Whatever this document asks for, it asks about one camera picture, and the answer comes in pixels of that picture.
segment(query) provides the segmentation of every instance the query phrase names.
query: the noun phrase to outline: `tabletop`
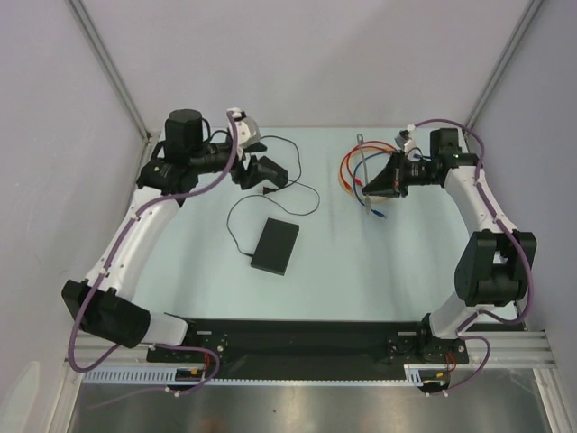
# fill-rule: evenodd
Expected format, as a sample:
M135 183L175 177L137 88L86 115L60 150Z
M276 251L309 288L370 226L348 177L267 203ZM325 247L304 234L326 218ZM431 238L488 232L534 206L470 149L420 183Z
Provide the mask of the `tabletop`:
M416 131L428 153L430 129ZM367 215L339 185L341 159L365 140L394 143L393 128L263 128L293 140L300 150L300 181L321 197L309 216L292 216L263 198L248 198L231 215L241 248L252 253L268 217L300 226L284 276L254 269L226 229L229 209L262 185L241 191L225 178L205 195L191 198L165 228L144 267L134 303L190 318L304 320L420 320L454 292L453 273L469 240L457 206L440 186L410 187L408 196L375 205L386 215ZM262 140L266 155L298 174L295 148ZM367 161L369 177L387 155ZM199 186L215 176L203 176ZM292 186L267 197L291 212L315 207L313 191ZM513 318L512 305L497 309Z

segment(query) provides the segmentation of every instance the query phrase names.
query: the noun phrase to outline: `white wall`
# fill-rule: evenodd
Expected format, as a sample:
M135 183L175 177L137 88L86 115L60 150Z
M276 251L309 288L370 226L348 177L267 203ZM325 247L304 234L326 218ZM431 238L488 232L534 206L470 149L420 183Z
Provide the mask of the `white wall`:
M0 402L39 361L38 433L72 324L60 290L120 222L142 143L65 2L3 7L0 59Z
M536 306L577 402L577 3L546 2L477 130L489 182L521 230L537 238Z
M149 128L464 121L527 0L86 0Z

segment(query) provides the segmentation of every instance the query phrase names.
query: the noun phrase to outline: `white ventilation strip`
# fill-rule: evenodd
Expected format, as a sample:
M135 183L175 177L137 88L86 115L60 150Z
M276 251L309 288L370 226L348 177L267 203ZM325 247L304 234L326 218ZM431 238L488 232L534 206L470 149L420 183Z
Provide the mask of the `white ventilation strip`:
M83 383L122 385L191 385L198 381L176 381L176 367L98 367L84 375ZM406 379L390 381L264 381L214 379L213 385L256 386L422 386L417 369L405 368Z

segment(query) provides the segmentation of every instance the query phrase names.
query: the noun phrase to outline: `metal floor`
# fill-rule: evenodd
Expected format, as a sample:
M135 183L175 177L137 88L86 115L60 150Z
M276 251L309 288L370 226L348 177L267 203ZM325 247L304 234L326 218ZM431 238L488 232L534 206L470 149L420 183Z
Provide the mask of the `metal floor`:
M82 385L69 433L551 431L530 370L485 371L448 398L401 387L207 386L178 399L150 392L86 409L135 389Z

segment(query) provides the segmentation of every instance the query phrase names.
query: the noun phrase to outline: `bundle of cables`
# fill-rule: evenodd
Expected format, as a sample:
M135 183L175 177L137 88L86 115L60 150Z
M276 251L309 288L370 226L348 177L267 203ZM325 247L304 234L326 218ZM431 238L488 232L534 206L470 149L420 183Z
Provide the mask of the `bundle of cables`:
M365 201L363 201L358 192L358 189L362 189L364 185L362 181L356 177L356 172L358 171L359 167L361 167L361 165L363 164L363 161L360 161L355 167L355 169L352 170L351 158L360 154L363 157L363 159L367 161L371 158L374 158L375 156L386 155L396 150L397 148L380 140L369 140L367 142L362 142L354 146L351 149L351 151L348 152L346 155L344 155L343 159L341 160L341 166L339 168L338 173L339 184L341 185L341 188L344 189L344 192L356 198L357 201L361 203L362 206L366 206ZM370 156L365 158L364 157L365 153L370 154ZM348 176L351 179L350 182L347 181L347 179L345 178L345 173L343 172L343 169L345 168L346 168L346 174L348 174ZM387 200L388 198L370 198L370 203L377 204ZM382 212L376 209L371 208L370 211L372 212L373 215L376 215L377 217L385 217L385 215Z

